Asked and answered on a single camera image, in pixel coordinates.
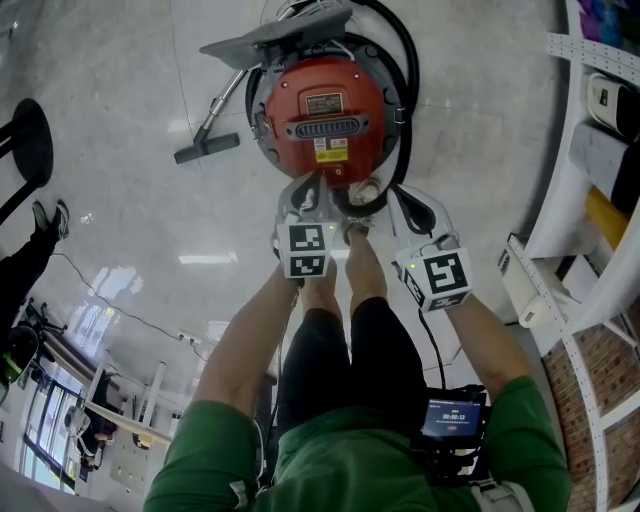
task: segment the black shorts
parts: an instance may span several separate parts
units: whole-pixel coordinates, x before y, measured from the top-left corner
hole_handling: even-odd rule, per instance
[[[293,338],[279,390],[279,434],[328,411],[365,406],[387,413],[393,430],[417,433],[426,413],[422,362],[382,298],[351,319],[351,363],[342,324],[323,309],[307,312]]]

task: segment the digital display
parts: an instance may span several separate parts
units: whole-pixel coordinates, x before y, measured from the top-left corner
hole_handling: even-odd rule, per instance
[[[431,438],[475,437],[482,404],[451,400],[429,400],[422,434]]]

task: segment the sticker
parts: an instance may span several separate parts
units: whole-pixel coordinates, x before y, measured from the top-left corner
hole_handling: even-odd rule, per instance
[[[424,293],[422,293],[422,290],[418,286],[418,283],[413,279],[413,276],[409,273],[409,270],[405,270],[404,272],[404,284],[409,288],[409,291],[411,292],[411,295],[413,295],[413,298],[416,299],[418,306],[422,307],[425,299]]]
[[[327,139],[313,139],[313,145],[315,146],[316,151],[326,151]]]
[[[462,263],[457,254],[446,254],[423,260],[433,293],[444,293],[467,287]]]
[[[316,162],[319,164],[346,162],[347,160],[349,160],[349,150],[347,148],[316,151]]]
[[[331,149],[341,149],[349,146],[349,139],[331,139],[329,143],[331,144]]]
[[[295,256],[291,258],[291,277],[322,276],[324,262],[324,256]]]
[[[322,225],[317,226],[290,226],[289,243],[291,251],[324,251],[324,236]]]
[[[464,302],[467,298],[467,292],[452,295],[451,297],[443,297],[442,299],[434,300],[429,306],[429,311],[437,311],[438,309],[450,308],[458,306]]]
[[[342,94],[340,93],[307,96],[305,99],[309,117],[342,114]]]

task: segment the label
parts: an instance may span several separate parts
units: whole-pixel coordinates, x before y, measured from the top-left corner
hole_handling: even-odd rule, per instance
[[[342,94],[321,94],[307,96],[307,112],[309,117],[342,114]]]
[[[341,149],[349,146],[349,139],[331,139],[331,149]]]
[[[327,150],[327,139],[313,139],[313,145],[316,148],[316,152],[318,151],[326,151]]]
[[[346,162],[347,160],[349,160],[349,150],[347,148],[316,151],[316,162],[320,164]]]

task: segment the floor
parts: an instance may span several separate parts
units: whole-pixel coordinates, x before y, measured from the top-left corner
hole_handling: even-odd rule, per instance
[[[239,148],[180,167],[173,153],[189,145],[230,75],[198,48],[272,19],[280,1],[22,3],[28,5],[21,6],[11,42],[0,46],[0,121],[25,96],[43,106],[55,170],[35,197],[49,207],[58,197],[66,200],[71,235],[58,250],[119,310],[95,296],[61,256],[52,258],[35,292],[90,357],[98,360],[109,349],[121,370],[146,382],[157,362],[167,361],[163,391],[182,400],[203,363],[186,343],[122,311],[171,336],[195,335],[206,357],[274,268],[268,238],[288,178],[252,142],[242,92],[216,130],[238,132]],[[496,263],[508,234],[522,228],[544,193],[562,87],[543,41],[545,32],[559,30],[558,6],[552,0],[386,3],[407,24],[422,62],[407,182],[446,205],[470,250],[477,295],[511,320]],[[404,65],[395,36],[373,14],[357,8],[350,29],[383,44]],[[0,161],[0,201],[20,185],[11,158]],[[26,242],[32,222],[29,203],[0,228],[2,251]],[[395,245],[385,212],[371,240],[388,270],[391,303],[425,368],[433,367],[413,299],[389,264]],[[338,288],[346,310],[346,279]],[[443,313],[432,321],[450,360],[457,341]],[[298,308],[288,339],[299,322]]]

